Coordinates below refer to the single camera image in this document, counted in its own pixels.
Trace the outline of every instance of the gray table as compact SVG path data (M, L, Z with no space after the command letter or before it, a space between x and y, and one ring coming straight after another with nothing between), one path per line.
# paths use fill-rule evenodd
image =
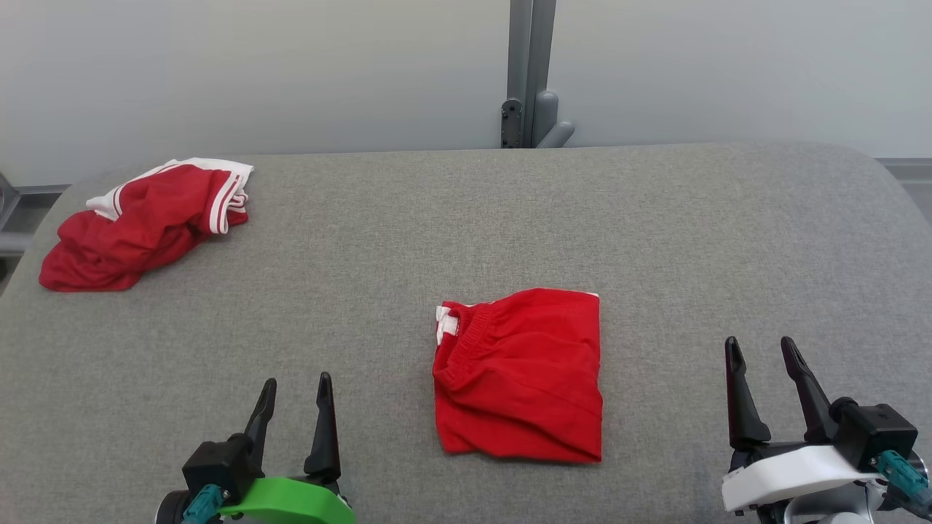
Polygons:
M244 157L251 220L126 293L36 283L69 189L0 299L5 522L145 522L204 439L279 401L297 474L334 377L360 522L752 522L721 506L724 339L776 439L802 436L779 338L829 396L887 402L932 455L932 228L876 162L809 144ZM604 461L446 456L434 306L534 286L602 298Z

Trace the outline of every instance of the red shorts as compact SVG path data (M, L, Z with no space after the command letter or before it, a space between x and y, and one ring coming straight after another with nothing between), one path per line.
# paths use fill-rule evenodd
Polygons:
M437 309L437 433L448 453L601 462L598 296L530 289Z

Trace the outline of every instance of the teal connector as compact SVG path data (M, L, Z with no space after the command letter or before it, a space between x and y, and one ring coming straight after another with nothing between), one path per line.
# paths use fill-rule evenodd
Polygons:
M911 503L923 508L926 513L932 513L932 490L928 480L910 466L902 455L892 449L877 455L877 471L891 485L903 491Z
M208 484L201 488L198 496L185 510L182 524L207 524L217 516L220 506L224 505L224 494L220 487Z

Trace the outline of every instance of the white wall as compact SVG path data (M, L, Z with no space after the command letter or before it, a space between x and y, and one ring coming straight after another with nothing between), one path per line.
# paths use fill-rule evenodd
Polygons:
M0 172L497 147L508 3L3 0Z
M780 139L932 157L928 0L559 0L568 145Z

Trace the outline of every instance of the red garment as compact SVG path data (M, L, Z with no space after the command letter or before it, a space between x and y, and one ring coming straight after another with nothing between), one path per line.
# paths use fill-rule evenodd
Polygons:
M598 296L530 289L437 309L437 433L447 453L601 462Z
M213 233L249 219L243 191L253 166L172 160L88 200L59 227L39 283L54 291L122 291Z

